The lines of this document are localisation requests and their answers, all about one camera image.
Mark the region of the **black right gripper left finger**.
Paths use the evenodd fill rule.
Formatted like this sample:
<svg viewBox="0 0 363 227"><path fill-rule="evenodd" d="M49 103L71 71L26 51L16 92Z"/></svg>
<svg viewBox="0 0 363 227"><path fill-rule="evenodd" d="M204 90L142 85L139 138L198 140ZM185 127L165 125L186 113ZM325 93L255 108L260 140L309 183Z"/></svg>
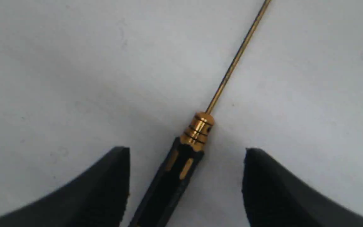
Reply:
<svg viewBox="0 0 363 227"><path fill-rule="evenodd" d="M119 227L130 192L130 149L115 147L68 184L0 216L0 227Z"/></svg>

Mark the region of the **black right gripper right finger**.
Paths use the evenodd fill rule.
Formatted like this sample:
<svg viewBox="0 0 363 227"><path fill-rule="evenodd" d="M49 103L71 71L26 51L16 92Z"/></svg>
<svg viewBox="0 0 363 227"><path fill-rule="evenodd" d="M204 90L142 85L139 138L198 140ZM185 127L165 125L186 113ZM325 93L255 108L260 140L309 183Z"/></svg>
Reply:
<svg viewBox="0 0 363 227"><path fill-rule="evenodd" d="M251 227L363 227L363 216L321 194L266 151L247 148L242 195Z"/></svg>

